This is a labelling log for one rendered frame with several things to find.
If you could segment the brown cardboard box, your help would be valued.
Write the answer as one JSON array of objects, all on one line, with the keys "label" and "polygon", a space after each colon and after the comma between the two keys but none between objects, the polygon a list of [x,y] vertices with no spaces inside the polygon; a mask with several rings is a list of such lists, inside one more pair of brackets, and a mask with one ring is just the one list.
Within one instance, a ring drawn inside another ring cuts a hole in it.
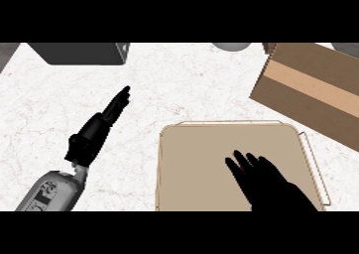
[{"label": "brown cardboard box", "polygon": [[316,43],[266,43],[251,99],[359,152],[359,59]]}]

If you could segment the grey round object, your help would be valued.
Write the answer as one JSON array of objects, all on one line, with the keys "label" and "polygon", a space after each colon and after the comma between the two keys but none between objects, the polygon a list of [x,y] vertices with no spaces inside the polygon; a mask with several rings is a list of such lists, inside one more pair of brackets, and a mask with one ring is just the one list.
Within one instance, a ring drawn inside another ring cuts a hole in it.
[{"label": "grey round object", "polygon": [[250,43],[216,43],[214,46],[226,51],[226,52],[239,52],[242,51],[251,44]]}]

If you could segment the dark grey appliance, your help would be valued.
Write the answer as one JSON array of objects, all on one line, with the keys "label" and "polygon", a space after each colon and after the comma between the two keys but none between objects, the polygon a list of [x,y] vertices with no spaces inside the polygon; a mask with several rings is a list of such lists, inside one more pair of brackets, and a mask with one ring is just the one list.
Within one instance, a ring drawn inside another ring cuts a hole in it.
[{"label": "dark grey appliance", "polygon": [[30,43],[52,65],[123,65],[130,43]]}]

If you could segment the grey slab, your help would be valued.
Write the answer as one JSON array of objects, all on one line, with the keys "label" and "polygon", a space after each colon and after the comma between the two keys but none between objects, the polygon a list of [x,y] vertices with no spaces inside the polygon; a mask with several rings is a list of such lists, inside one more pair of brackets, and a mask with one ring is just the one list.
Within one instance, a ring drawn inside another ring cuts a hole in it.
[{"label": "grey slab", "polygon": [[338,52],[359,59],[359,43],[334,43],[332,47]]}]

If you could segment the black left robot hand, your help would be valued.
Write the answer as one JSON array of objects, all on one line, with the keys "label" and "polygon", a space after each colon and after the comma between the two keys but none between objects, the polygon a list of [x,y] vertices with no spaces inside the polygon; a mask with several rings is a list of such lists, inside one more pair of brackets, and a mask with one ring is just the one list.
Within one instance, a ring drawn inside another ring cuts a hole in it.
[{"label": "black left robot hand", "polygon": [[105,110],[90,118],[81,131],[70,138],[65,159],[77,165],[87,167],[98,156],[111,127],[129,104],[129,91],[130,86],[117,94]]}]

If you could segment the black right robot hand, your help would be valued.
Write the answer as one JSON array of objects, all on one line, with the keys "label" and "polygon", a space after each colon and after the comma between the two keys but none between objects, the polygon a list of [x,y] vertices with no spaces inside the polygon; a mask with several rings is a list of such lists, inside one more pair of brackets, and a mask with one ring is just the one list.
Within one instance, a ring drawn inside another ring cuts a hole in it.
[{"label": "black right robot hand", "polygon": [[226,159],[242,193],[254,212],[315,212],[310,199],[291,183],[266,157],[235,151],[235,159]]}]

